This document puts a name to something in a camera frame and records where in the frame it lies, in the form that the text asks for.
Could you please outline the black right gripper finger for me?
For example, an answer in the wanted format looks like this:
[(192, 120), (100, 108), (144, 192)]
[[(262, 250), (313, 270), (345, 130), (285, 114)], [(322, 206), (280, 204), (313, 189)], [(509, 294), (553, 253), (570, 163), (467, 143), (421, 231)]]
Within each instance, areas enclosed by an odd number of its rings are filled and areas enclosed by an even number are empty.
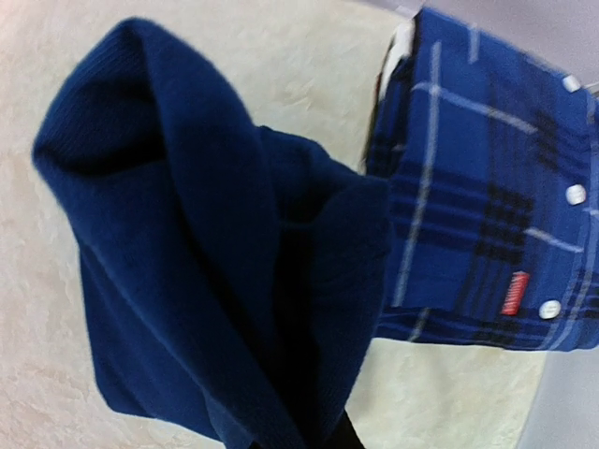
[(327, 449), (364, 449), (347, 412), (343, 412), (340, 420), (327, 439)]

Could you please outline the solid blue garment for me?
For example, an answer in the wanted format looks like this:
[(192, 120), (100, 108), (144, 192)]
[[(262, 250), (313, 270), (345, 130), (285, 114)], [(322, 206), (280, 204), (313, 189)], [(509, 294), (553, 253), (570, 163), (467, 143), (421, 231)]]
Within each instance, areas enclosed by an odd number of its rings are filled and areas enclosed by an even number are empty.
[(228, 448), (327, 448), (381, 314), (388, 187), (257, 126), (202, 55), (116, 25), (33, 163), (79, 246), (97, 387)]

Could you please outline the blue plaid flannel shirt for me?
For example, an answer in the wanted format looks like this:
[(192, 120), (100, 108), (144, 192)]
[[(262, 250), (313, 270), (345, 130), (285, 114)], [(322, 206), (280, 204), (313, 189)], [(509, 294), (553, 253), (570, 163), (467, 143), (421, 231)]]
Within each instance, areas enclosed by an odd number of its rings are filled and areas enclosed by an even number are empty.
[(432, 8), (391, 75), (369, 175), (390, 188), (389, 340), (598, 344), (598, 101)]

